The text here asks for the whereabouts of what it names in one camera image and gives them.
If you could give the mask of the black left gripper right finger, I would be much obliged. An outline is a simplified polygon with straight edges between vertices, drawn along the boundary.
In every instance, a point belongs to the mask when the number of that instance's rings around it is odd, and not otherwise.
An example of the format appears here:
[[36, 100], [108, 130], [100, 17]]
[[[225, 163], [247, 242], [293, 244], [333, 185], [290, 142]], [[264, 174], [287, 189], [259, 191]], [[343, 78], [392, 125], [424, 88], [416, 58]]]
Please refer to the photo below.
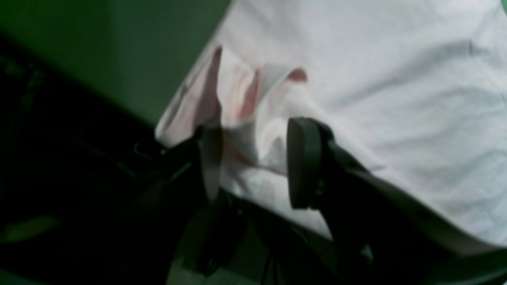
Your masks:
[[289, 119], [287, 167], [290, 204], [324, 217], [339, 277], [503, 277], [503, 247], [375, 177], [326, 124]]

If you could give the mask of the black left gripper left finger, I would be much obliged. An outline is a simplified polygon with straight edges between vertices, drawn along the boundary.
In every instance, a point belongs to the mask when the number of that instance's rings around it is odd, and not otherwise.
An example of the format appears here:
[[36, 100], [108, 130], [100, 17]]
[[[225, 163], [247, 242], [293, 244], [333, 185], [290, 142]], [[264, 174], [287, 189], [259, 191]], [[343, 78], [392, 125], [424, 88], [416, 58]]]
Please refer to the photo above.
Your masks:
[[200, 125], [149, 164], [136, 183], [134, 222], [187, 222], [208, 206], [219, 189], [222, 132]]

